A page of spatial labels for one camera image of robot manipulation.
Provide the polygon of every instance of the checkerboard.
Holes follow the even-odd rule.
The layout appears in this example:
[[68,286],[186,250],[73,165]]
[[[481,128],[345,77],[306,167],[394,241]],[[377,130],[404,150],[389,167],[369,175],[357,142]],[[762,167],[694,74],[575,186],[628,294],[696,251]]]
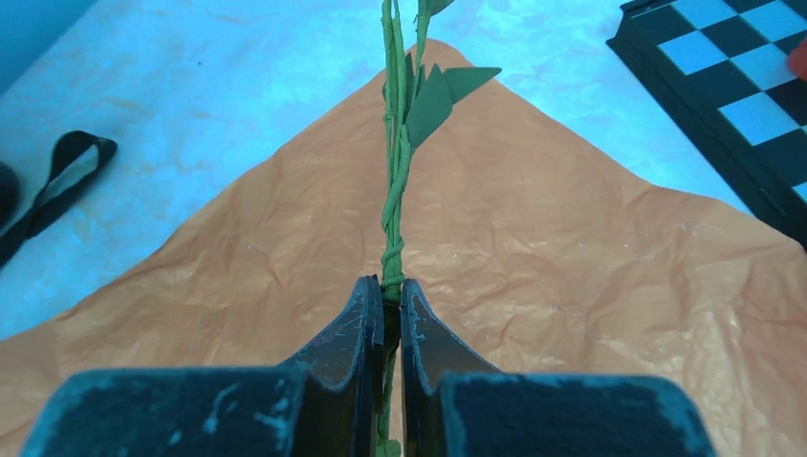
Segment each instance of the checkerboard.
[[807,0],[637,0],[608,45],[762,221],[807,248]]

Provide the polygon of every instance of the crumpled brown paper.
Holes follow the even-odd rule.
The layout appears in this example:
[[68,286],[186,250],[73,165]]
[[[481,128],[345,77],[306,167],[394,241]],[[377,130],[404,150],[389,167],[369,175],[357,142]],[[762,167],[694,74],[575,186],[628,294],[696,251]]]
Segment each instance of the crumpled brown paper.
[[[434,59],[467,65],[437,42]],[[382,82],[132,271],[0,343],[0,454],[78,370],[277,364],[324,327],[381,271]],[[402,230],[406,274],[498,367],[665,376],[722,455],[807,454],[807,255],[761,222],[649,185],[490,83],[418,150]],[[400,419],[399,402],[399,437]]]

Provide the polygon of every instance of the black round object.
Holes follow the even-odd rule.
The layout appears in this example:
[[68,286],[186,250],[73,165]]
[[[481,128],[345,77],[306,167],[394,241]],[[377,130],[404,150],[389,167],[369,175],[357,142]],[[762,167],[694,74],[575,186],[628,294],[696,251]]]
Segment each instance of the black round object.
[[0,162],[0,229],[17,210],[20,201],[20,180],[11,167]]

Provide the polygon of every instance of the artificial plant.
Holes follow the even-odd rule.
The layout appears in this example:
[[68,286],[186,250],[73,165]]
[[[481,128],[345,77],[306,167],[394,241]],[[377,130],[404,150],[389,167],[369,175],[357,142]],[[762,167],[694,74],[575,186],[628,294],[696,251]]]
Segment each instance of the artificial plant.
[[382,25],[386,50],[384,100],[386,113],[386,159],[389,193],[384,204],[382,226],[386,233],[386,251],[382,256],[382,292],[384,296],[384,412],[378,422],[377,455],[401,455],[401,446],[389,440],[389,405],[395,353],[401,338],[401,284],[404,271],[401,251],[401,202],[406,189],[409,164],[415,150],[448,119],[455,103],[481,87],[501,69],[460,68],[443,70],[435,64],[426,75],[422,64],[426,31],[432,16],[445,10],[454,0],[418,0],[416,55],[405,52],[398,0],[383,0]]

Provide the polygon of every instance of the wrapping paper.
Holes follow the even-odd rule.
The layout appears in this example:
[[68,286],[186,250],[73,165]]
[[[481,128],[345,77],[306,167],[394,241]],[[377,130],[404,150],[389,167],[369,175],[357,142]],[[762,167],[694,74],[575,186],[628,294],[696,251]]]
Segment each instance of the wrapping paper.
[[[469,65],[432,41],[434,61]],[[0,455],[76,371],[273,365],[335,317],[356,279],[381,271],[382,83],[146,261],[0,343]],[[496,82],[417,151],[402,219],[404,272],[499,368],[664,376],[699,405],[721,455],[807,455],[807,255],[795,241],[640,180]]]

